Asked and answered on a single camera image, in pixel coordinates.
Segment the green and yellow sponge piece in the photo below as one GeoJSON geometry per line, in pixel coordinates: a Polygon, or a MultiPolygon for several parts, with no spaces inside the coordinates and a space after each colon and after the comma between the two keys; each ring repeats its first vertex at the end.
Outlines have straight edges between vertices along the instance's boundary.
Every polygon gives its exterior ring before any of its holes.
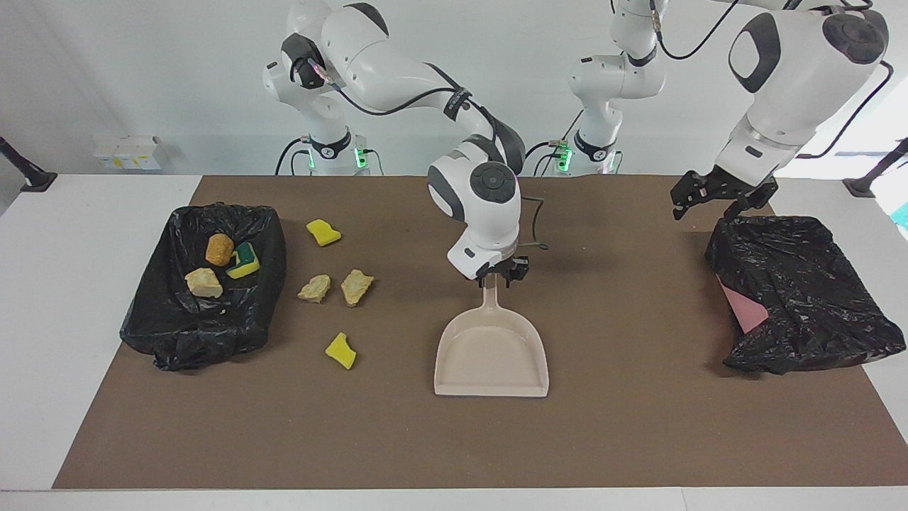
{"type": "Polygon", "coordinates": [[[231,265],[225,270],[225,274],[233,280],[239,280],[255,274],[261,267],[253,243],[246,241],[234,248],[231,253],[231,265]]]}

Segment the beige foam chunk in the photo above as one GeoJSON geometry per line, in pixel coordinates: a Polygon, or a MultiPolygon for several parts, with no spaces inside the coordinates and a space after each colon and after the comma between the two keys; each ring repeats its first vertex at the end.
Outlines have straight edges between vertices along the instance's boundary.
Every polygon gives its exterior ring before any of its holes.
{"type": "Polygon", "coordinates": [[[184,281],[195,297],[220,298],[223,295],[223,285],[211,268],[196,268],[184,276],[184,281]]]}
{"type": "Polygon", "coordinates": [[[367,275],[360,269],[351,269],[350,274],[340,284],[347,307],[356,307],[375,281],[374,276],[367,275]]]}
{"type": "Polygon", "coordinates": [[[331,276],[320,274],[312,276],[298,291],[297,298],[308,303],[321,304],[331,288],[331,276]]]}

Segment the pink bin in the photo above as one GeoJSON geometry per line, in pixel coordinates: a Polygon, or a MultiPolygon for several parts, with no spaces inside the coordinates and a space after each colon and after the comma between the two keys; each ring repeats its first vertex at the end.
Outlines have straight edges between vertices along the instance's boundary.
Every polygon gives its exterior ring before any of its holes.
{"type": "Polygon", "coordinates": [[[762,304],[746,297],[745,295],[727,287],[716,275],[716,280],[722,289],[730,310],[736,318],[742,334],[749,334],[765,323],[769,318],[769,311],[762,304]]]}

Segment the brown table mat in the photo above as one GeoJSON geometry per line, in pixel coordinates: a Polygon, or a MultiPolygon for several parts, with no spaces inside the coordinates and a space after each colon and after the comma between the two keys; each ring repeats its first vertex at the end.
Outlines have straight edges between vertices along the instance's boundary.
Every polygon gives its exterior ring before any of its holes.
{"type": "Polygon", "coordinates": [[[422,177],[205,177],[192,204],[274,207],[287,278],[266,346],[196,372],[118,349],[56,488],[908,485],[862,368],[747,375],[704,259],[723,202],[672,219],[674,177],[528,179],[545,252],[503,289],[545,346],[543,399],[437,397],[450,318],[480,289],[422,177]],[[306,224],[343,238],[320,247],[306,224]],[[341,282],[374,276],[356,307],[341,282]],[[331,276],[321,304],[298,299],[331,276]],[[338,332],[358,356],[324,349],[338,332]]]}

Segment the beige plastic dustpan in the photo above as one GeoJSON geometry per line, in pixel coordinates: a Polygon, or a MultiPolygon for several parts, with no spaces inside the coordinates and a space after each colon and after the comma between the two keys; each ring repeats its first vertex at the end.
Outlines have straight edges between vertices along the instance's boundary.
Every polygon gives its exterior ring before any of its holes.
{"type": "Polygon", "coordinates": [[[433,373],[438,397],[548,396],[548,359],[541,334],[528,318],[500,305],[497,289],[499,276],[487,275],[481,305],[445,326],[433,373]]]}

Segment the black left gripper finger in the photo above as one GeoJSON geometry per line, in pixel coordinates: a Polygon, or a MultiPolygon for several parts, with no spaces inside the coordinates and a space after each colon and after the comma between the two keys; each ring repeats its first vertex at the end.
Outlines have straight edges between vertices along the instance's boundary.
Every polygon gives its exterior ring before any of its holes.
{"type": "Polygon", "coordinates": [[[672,217],[680,221],[692,208],[711,201],[707,181],[678,181],[670,190],[672,217]]]}
{"type": "Polygon", "coordinates": [[[768,204],[774,194],[775,187],[758,187],[749,193],[740,194],[724,211],[723,220],[733,221],[743,212],[752,209],[762,209],[768,204]]]}

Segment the white wall socket box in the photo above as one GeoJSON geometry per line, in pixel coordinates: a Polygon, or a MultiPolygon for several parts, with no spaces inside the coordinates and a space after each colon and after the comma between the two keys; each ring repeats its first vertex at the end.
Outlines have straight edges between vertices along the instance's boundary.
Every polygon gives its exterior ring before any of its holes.
{"type": "Polygon", "coordinates": [[[168,157],[157,136],[94,136],[93,156],[110,171],[162,171],[168,157]]]}

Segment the orange-brown sponge lump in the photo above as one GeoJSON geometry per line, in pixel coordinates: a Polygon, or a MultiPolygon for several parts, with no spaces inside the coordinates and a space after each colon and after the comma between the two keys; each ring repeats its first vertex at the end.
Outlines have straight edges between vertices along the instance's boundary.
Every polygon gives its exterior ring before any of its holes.
{"type": "Polygon", "coordinates": [[[233,239],[224,233],[215,233],[208,239],[204,259],[214,266],[225,266],[231,261],[236,245],[233,239]]]}

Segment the crumpled black trash bag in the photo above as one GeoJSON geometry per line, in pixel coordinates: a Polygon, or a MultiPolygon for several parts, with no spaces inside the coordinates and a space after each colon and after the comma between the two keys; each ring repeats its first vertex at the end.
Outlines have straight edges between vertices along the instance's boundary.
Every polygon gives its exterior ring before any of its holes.
{"type": "Polygon", "coordinates": [[[281,220],[269,206],[215,203],[179,207],[163,226],[119,331],[120,339],[153,357],[161,370],[190,370],[220,363],[266,345],[287,274],[281,220]],[[231,278],[213,272],[220,297],[197,297],[185,278],[208,268],[206,247],[223,233],[249,245],[260,267],[231,278]]]}
{"type": "Polygon", "coordinates": [[[706,260],[723,287],[768,312],[753,328],[736,327],[727,368],[775,375],[852,368],[908,349],[817,218],[722,219],[706,260]]]}

